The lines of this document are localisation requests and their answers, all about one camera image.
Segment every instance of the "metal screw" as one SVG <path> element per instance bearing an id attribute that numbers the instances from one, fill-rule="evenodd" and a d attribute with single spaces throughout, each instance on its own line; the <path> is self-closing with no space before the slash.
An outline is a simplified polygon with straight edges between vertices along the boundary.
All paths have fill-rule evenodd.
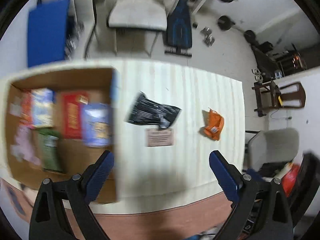
<path id="1" fill-rule="evenodd" d="M 42 183 L 45 184 L 45 185 L 48 184 L 49 182 L 50 182 L 50 179 L 44 179 L 44 180 L 42 181 Z"/>
<path id="2" fill-rule="evenodd" d="M 79 180 L 80 178 L 81 178 L 80 174 L 75 174 L 75 175 L 72 176 L 73 180 Z"/>
<path id="3" fill-rule="evenodd" d="M 278 178 L 274 178 L 273 182 L 279 185 L 281 183 L 281 180 Z"/>
<path id="4" fill-rule="evenodd" d="M 249 174 L 243 174 L 243 178 L 244 180 L 247 180 L 247 181 L 251 180 L 251 176 Z"/>

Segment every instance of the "tile floor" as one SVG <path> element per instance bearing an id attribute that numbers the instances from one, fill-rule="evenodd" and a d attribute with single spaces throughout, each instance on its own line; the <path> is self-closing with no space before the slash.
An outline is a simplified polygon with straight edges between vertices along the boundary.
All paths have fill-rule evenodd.
<path id="1" fill-rule="evenodd" d="M 115 57 L 113 32 L 105 25 L 106 13 L 101 6 L 97 7 L 98 39 L 92 40 L 89 49 L 90 58 Z M 221 31 L 216 24 L 217 17 L 207 11 L 199 11 L 196 22 L 198 22 L 198 28 L 192 29 L 193 46 L 188 50 L 192 53 L 192 58 L 164 54 L 163 38 L 159 35 L 151 59 L 192 66 L 242 81 L 245 129 L 267 130 L 267 116 L 258 117 L 254 112 L 257 105 L 255 92 L 251 89 L 255 82 L 251 69 L 256 68 L 257 63 L 242 33 L 236 29 Z M 212 35 L 215 38 L 211 47 L 203 43 L 204 37 L 200 33 L 205 26 L 212 29 Z M 137 30 L 117 35 L 117 57 L 149 58 L 146 50 L 150 51 L 154 37 L 155 33 Z"/>

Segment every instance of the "cardboard box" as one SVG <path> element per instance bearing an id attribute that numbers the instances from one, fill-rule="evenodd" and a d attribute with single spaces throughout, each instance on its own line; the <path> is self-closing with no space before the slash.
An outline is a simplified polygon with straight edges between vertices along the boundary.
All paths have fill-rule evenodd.
<path id="1" fill-rule="evenodd" d="M 11 154 L 11 145 L 15 144 L 15 135 L 19 125 L 20 117 L 17 113 L 16 104 L 22 98 L 23 89 L 49 88 L 56 93 L 54 109 L 54 128 L 63 134 L 63 92 L 81 90 L 86 91 L 89 102 L 111 103 L 109 96 L 112 76 L 115 73 L 113 68 L 103 69 L 72 69 L 49 72 L 34 75 L 11 84 L 5 117 L 5 136 L 7 158 L 11 173 L 14 179 L 20 181 L 31 189 L 39 189 L 45 178 L 52 181 L 61 181 L 71 178 L 73 174 L 82 174 L 83 171 L 100 157 L 104 150 L 114 153 L 113 145 L 105 148 L 86 147 L 79 139 L 61 139 L 58 144 L 58 154 L 65 175 L 55 174 L 31 167 L 30 163 L 23 160 L 19 162 Z M 99 203 L 111 203 L 116 201 L 116 182 L 113 171 L 103 185 L 97 198 Z"/>

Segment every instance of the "red packet with yellow text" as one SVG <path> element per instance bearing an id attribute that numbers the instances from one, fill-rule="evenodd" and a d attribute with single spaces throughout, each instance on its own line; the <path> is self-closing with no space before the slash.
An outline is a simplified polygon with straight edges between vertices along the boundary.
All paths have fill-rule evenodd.
<path id="1" fill-rule="evenodd" d="M 63 97 L 64 138 L 81 139 L 81 104 L 88 104 L 86 92 L 65 93 Z"/>

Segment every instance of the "red bag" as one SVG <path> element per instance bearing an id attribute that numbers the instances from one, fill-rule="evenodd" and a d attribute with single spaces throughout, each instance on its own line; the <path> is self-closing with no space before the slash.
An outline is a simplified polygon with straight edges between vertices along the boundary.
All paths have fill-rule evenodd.
<path id="1" fill-rule="evenodd" d="M 286 175 L 283 176 L 281 183 L 284 189 L 285 195 L 288 197 L 290 192 L 296 182 L 297 175 L 299 173 L 300 166 L 297 164 L 293 164 L 291 170 L 287 172 Z"/>

